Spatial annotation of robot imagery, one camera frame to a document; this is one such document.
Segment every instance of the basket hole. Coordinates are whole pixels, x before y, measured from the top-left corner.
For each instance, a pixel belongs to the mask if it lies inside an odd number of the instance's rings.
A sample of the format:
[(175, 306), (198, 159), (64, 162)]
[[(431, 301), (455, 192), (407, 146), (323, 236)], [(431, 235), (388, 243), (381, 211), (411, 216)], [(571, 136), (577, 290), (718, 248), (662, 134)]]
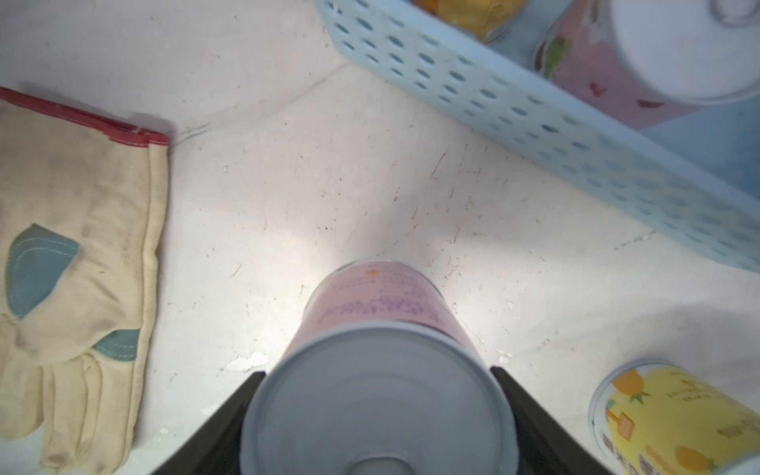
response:
[(760, 221), (740, 221), (739, 225), (747, 229), (760, 231)]
[(639, 188), (646, 188), (647, 190), (656, 190), (657, 188), (659, 188), (657, 186), (657, 183), (651, 180), (647, 180), (646, 178), (637, 178), (633, 180), (633, 182)]
[(646, 204), (654, 203), (652, 198), (648, 197), (647, 195), (636, 195), (636, 199), (639, 200), (641, 203), (646, 203)]
[(396, 46), (397, 48), (403, 48), (404, 44), (399, 40), (397, 37), (393, 35), (388, 35), (388, 42), (391, 43), (391, 45)]
[(689, 184), (685, 182), (684, 180), (682, 180), (681, 178), (679, 178), (678, 176), (671, 176), (670, 181), (668, 183), (670, 183), (672, 187), (680, 188), (682, 190), (689, 188)]
[(586, 144), (582, 144), (581, 142), (572, 142), (572, 146), (575, 147), (576, 150), (580, 150), (581, 152), (588, 152), (591, 150), (591, 147), (589, 147)]
[(717, 219), (715, 216), (710, 216), (709, 214), (698, 214), (697, 219), (705, 224), (720, 224), (723, 222)]
[(618, 150), (620, 146), (607, 137), (599, 136), (599, 145), (609, 150)]
[(622, 165), (617, 162), (613, 162), (612, 160), (604, 160), (604, 166), (607, 167), (607, 169), (611, 169), (613, 172), (622, 172)]
[(357, 22), (359, 25), (361, 25), (361, 26), (362, 26), (362, 28), (363, 28), (365, 31), (368, 31), (368, 32), (370, 32), (370, 33), (372, 32), (372, 30), (373, 30), (373, 28), (372, 28), (372, 25), (371, 25), (371, 24), (369, 24), (369, 23), (367, 23), (367, 20), (364, 20), (363, 18), (357, 18), (357, 19), (356, 19), (356, 22)]
[(450, 71), (448, 75), (451, 76), (455, 81), (459, 81), (461, 83), (464, 82), (464, 76), (457, 73), (456, 71)]
[(702, 204), (704, 204), (707, 207), (711, 207), (714, 210), (719, 211), (725, 211), (728, 209), (728, 206), (721, 203), (720, 201), (716, 200), (715, 198), (711, 196), (705, 196), (705, 199), (702, 200)]
[(730, 242), (718, 241), (717, 243), (720, 244), (720, 245), (722, 245), (723, 247), (725, 247), (727, 249), (733, 249), (735, 251), (738, 249), (736, 246), (734, 246)]
[(728, 233), (726, 233), (726, 234), (727, 234), (727, 235), (728, 235), (730, 238), (732, 238), (732, 239), (736, 239), (737, 241), (744, 241), (744, 242), (749, 242), (749, 240), (750, 240), (750, 239), (749, 239), (749, 236), (747, 236), (746, 234), (737, 233), (736, 231), (729, 231), (729, 232), (728, 232)]
[(686, 202), (684, 200), (682, 200), (681, 198), (678, 198), (677, 196), (672, 196), (672, 195), (666, 196), (665, 202), (668, 204), (672, 204), (673, 206), (680, 206), (680, 207), (686, 206)]
[(697, 233), (704, 234), (705, 236), (710, 236), (710, 231), (707, 231), (705, 228), (699, 226), (691, 226), (691, 228)]
[(494, 94), (492, 91), (488, 89), (481, 89), (480, 96), (485, 99), (490, 99), (490, 100), (494, 100), (496, 98), (496, 94)]
[(432, 65), (434, 65), (434, 64), (435, 64), (435, 61), (433, 61), (433, 60), (432, 60), (432, 58), (431, 58), (430, 56), (426, 55), (426, 54), (425, 54), (425, 53), (423, 53), (423, 52), (421, 52), (421, 53), (420, 53), (418, 56), (419, 56), (419, 57), (420, 57), (420, 59), (422, 59), (422, 60), (423, 60), (423, 62), (424, 62), (424, 63), (426, 63), (427, 65), (431, 65), (431, 66), (432, 66)]
[(339, 14), (339, 15), (343, 14), (342, 10), (340, 10), (338, 7), (333, 5), (333, 2), (325, 2), (325, 5), (327, 5), (328, 8), (330, 8), (335, 14)]
[(422, 38), (422, 39), (423, 39), (423, 41), (424, 41), (425, 43), (427, 43), (427, 44), (428, 44), (428, 46), (432, 46), (433, 48), (435, 48), (435, 47), (438, 45), (438, 42), (437, 42), (437, 41), (435, 41), (435, 40), (434, 40), (433, 38), (431, 38), (430, 36), (427, 36), (427, 35), (420, 35), (420, 38)]

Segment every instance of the can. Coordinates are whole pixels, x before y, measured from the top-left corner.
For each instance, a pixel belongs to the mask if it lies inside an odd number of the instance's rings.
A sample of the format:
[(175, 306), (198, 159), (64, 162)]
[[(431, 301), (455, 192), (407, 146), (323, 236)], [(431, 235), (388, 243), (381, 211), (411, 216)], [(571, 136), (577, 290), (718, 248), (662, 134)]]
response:
[(515, 418), (430, 280), (358, 261), (309, 298), (253, 397), (242, 475), (515, 475)]
[(759, 12), (757, 0), (575, 0), (539, 41), (533, 67), (645, 128), (760, 93)]
[(594, 393), (589, 424), (623, 473), (760, 473), (760, 415), (678, 366), (617, 369)]
[(509, 22), (527, 0), (413, 0), (413, 3), (448, 24), (490, 44), (509, 31)]

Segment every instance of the can rim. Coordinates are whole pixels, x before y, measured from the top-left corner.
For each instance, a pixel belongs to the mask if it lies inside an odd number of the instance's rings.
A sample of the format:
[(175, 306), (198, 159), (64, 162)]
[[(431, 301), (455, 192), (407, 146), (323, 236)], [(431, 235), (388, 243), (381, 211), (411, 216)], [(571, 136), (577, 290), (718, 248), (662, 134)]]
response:
[(599, 448), (599, 451), (601, 452), (602, 455), (605, 455), (605, 451), (602, 448), (601, 443), (599, 442), (599, 439), (597, 437), (597, 431), (594, 430), (594, 415), (596, 412), (596, 407), (599, 404), (599, 399), (601, 399), (602, 393), (607, 388), (607, 386), (609, 386), (610, 383), (615, 381), (618, 376), (620, 376), (624, 372), (631, 371), (634, 368), (638, 368), (639, 366), (644, 366), (644, 365), (668, 365), (668, 366), (674, 366), (676, 368), (680, 368), (680, 366), (674, 365), (665, 359), (658, 359), (658, 358), (635, 359), (631, 361), (630, 363), (626, 363), (625, 365), (619, 366), (617, 369), (614, 369), (610, 374), (608, 374), (602, 380), (601, 383), (599, 383), (596, 391), (594, 391), (594, 395), (591, 396), (591, 402), (588, 404), (588, 429), (589, 429), (589, 432), (591, 432), (591, 438), (593, 438), (594, 442), (597, 443), (597, 447)]
[[(346, 334), (360, 334), (376, 330), (396, 330), (414, 333), (429, 338), (430, 340), (453, 350), (461, 358), (461, 362), (465, 363), (473, 370), (473, 373), (476, 374), (481, 382), (487, 387), (489, 398), (495, 402), (495, 406), (498, 408), (497, 410), (501, 413), (500, 427), (502, 434), (505, 436), (502, 450), (501, 473), (505, 475), (516, 474), (518, 470), (519, 455), (515, 416), (497, 381), (493, 378), (483, 363), (475, 356), (471, 355), (470, 352), (454, 338), (449, 337), (447, 334), (436, 329), (407, 321), (372, 320), (346, 323), (331, 328), (297, 347), (271, 370), (270, 374), (264, 379), (261, 386), (256, 391), (256, 394), (251, 399), (243, 418), (241, 445), (255, 439), (256, 421), (261, 419), (262, 411), (266, 409), (266, 402), (272, 397), (274, 389), (281, 380), (280, 376), (285, 375), (288, 368), (297, 364), (304, 356), (308, 356), (309, 352), (318, 348), (322, 344), (329, 343), (330, 340), (344, 337)], [(513, 434), (513, 447), (510, 447), (510, 444), (508, 443), (508, 435), (510, 433)], [(243, 473), (243, 475), (258, 475), (259, 473), (262, 473), (259, 458), (258, 454), (256, 454), (256, 450), (243, 451), (241, 448), (239, 456), (241, 473)]]

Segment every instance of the stain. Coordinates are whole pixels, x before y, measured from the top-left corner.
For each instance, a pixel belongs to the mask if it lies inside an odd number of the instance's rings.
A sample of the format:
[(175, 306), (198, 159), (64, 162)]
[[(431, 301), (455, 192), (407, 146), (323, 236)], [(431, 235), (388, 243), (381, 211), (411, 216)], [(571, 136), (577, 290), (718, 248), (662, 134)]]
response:
[(430, 178), (432, 178), (433, 175), (435, 175), (435, 171), (438, 169), (438, 166), (441, 164), (443, 157), (445, 157), (447, 153), (448, 153), (448, 150), (444, 152), (443, 155), (441, 155), (441, 158), (438, 159), (438, 163), (435, 164), (435, 168), (432, 169), (432, 173), (430, 173)]

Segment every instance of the white lid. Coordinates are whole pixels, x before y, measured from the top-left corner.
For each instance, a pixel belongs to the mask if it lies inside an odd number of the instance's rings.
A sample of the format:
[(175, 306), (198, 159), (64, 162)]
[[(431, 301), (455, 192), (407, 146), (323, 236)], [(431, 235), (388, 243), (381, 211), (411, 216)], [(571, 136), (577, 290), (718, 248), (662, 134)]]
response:
[(482, 363), (439, 331), (341, 325), (256, 391), (243, 475), (515, 475), (515, 418)]
[(609, 0), (618, 52), (649, 89), (682, 103), (760, 93), (760, 0)]

